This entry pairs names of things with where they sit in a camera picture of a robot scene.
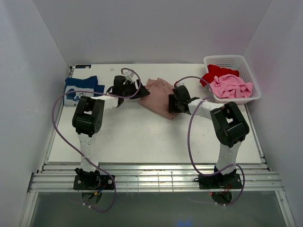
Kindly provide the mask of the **dusty pink printed t-shirt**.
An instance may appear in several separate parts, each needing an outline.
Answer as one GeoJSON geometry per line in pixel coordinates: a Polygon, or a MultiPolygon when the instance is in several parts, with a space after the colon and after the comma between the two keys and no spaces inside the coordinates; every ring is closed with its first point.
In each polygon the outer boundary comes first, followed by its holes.
{"type": "Polygon", "coordinates": [[[167,81],[157,78],[148,79],[145,88],[150,94],[142,97],[139,104],[172,121],[175,114],[169,113],[169,95],[173,94],[173,86],[167,81]]]}

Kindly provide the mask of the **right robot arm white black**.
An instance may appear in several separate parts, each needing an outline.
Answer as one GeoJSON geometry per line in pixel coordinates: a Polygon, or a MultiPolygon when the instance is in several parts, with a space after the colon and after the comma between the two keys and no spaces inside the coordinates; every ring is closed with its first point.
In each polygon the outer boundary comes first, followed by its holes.
{"type": "Polygon", "coordinates": [[[184,113],[212,121],[217,139],[220,142],[219,157],[214,173],[203,174],[195,179],[200,189],[240,189],[244,178],[237,173],[236,158],[242,142],[250,129],[235,102],[217,104],[198,97],[190,97],[184,85],[173,88],[169,95],[169,112],[184,113]]]}

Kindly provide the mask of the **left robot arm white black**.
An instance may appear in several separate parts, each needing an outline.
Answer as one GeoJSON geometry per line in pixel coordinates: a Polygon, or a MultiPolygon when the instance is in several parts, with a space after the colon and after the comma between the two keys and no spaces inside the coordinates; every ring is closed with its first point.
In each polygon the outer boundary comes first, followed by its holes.
{"type": "Polygon", "coordinates": [[[124,99],[138,99],[150,95],[139,79],[130,76],[114,77],[113,85],[105,96],[89,97],[82,95],[76,107],[72,126],[80,141],[81,164],[75,169],[75,190],[113,190],[114,175],[102,174],[98,169],[98,158],[94,154],[96,134],[100,131],[104,111],[119,107],[124,99]]]}

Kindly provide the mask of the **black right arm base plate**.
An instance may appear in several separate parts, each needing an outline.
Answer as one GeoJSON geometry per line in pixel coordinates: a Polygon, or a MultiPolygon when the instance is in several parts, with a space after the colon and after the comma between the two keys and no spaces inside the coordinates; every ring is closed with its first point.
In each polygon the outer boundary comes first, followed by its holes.
{"type": "Polygon", "coordinates": [[[239,174],[234,175],[199,175],[195,179],[199,184],[199,189],[241,189],[242,181],[239,174]]]}

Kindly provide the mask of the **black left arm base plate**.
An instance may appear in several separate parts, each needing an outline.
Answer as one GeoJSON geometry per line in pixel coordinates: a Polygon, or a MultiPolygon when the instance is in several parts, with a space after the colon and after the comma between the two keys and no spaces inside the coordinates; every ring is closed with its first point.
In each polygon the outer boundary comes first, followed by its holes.
{"type": "Polygon", "coordinates": [[[74,190],[113,190],[113,180],[108,175],[97,176],[75,176],[73,189],[74,190]]]}

